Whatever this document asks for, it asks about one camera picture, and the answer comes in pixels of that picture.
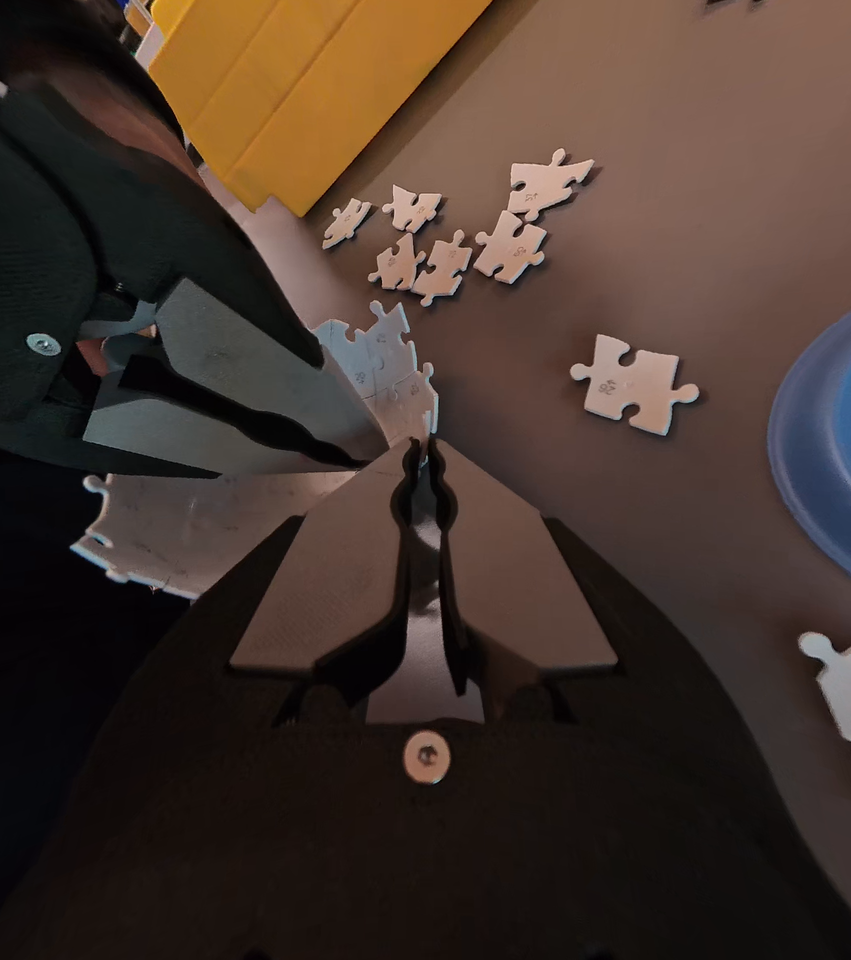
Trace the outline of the loose group of puzzle pieces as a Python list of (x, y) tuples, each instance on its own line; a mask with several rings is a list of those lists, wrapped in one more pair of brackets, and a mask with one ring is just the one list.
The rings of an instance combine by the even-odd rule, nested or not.
[(411, 293), (423, 307), (455, 295), (468, 269), (514, 284), (528, 268), (545, 259), (548, 231), (539, 225), (541, 215), (565, 204), (595, 165), (592, 158), (568, 162), (567, 152), (561, 148), (554, 150), (546, 163), (513, 163), (506, 207), (493, 229), (475, 234), (471, 246), (466, 243), (465, 231), (456, 229), (451, 239), (436, 239), (429, 252), (417, 248), (415, 237), (438, 215), (442, 194), (394, 185), (392, 197), (380, 210), (391, 220), (396, 237), (377, 254), (368, 282), (383, 291)]

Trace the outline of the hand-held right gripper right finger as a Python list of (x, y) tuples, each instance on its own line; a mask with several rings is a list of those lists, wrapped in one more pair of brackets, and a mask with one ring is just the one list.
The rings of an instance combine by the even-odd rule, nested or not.
[(429, 478), (443, 652), (457, 694), (512, 695), (619, 658), (542, 514), (444, 440)]

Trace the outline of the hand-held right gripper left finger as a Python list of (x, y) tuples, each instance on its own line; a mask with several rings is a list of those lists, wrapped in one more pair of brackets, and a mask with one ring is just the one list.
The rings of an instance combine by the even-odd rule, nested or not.
[(408, 438), (308, 511), (231, 655), (233, 670), (328, 685), (350, 707), (394, 674), (407, 645), (421, 453)]

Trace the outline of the partly built puzzle ball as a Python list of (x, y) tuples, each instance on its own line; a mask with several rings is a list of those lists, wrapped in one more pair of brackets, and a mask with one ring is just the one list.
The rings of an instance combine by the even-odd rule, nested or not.
[[(373, 324), (349, 331), (329, 319), (315, 333), (351, 377), (390, 447), (426, 442), (439, 422), (434, 367), (419, 365), (398, 301), (370, 304)], [(336, 492), (354, 471), (222, 476), (215, 479), (107, 474), (83, 478), (102, 502), (96, 519), (70, 546), (119, 583), (137, 583), (194, 600), (292, 517)]]

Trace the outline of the yellow plastic bin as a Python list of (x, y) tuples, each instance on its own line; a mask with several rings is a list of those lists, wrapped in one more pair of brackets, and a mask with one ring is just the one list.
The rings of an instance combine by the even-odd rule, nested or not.
[(148, 73), (249, 210), (307, 214), (488, 1), (156, 1)]

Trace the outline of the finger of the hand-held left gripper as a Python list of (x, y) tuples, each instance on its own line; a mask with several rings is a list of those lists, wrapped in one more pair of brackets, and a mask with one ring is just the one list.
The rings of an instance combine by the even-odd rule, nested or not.
[(389, 443), (355, 382), (292, 317), (274, 338), (191, 279), (180, 279), (153, 310), (157, 336), (120, 337), (127, 353), (119, 386), (168, 400), (235, 426), (266, 447), (325, 464), (365, 466)]
[(95, 445), (140, 454), (222, 475), (349, 472), (366, 465), (320, 462), (303, 452), (266, 446), (236, 426), (138, 390), (120, 387), (117, 375), (100, 384), (83, 439)]

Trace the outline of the person's dark clothed torso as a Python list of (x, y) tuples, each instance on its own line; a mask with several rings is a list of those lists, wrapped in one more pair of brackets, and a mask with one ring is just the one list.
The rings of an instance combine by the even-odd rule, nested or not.
[(120, 693), (189, 609), (72, 551), (98, 513), (86, 474), (0, 450), (0, 907)]

